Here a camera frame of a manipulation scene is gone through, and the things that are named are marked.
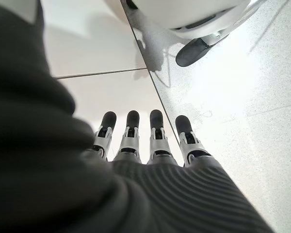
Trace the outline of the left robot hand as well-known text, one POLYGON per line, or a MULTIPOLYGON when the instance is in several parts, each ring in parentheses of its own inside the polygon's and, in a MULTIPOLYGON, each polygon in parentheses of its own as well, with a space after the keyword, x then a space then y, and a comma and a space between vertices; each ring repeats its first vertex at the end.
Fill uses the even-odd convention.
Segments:
POLYGON ((0 233, 270 233, 192 134, 179 166, 166 150, 144 165, 111 162, 70 93, 49 71, 38 0, 0 0, 0 233))

